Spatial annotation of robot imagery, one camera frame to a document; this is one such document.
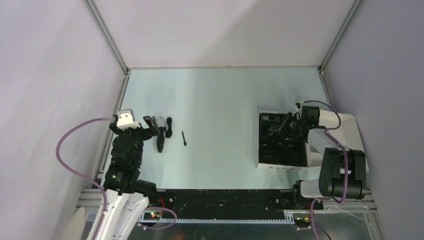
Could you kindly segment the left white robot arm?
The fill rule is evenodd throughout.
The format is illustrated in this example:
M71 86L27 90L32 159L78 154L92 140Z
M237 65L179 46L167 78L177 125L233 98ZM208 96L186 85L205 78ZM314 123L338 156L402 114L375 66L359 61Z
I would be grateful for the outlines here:
M158 202L156 184L140 180L144 142L160 133L156 119L144 116L148 127L123 111L113 117L109 128L116 135L111 160L104 174L104 193L89 240L126 240L142 211Z

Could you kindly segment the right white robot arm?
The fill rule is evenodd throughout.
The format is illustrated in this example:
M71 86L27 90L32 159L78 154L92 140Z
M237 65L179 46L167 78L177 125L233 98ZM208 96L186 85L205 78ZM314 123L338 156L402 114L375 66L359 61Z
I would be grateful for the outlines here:
M363 150L338 140L333 131L343 126L325 124L330 111L317 106L297 106L295 112L259 115L258 165L270 169L306 170L318 168L319 176L298 180L291 204L304 209L311 199L362 200L366 194L367 163Z

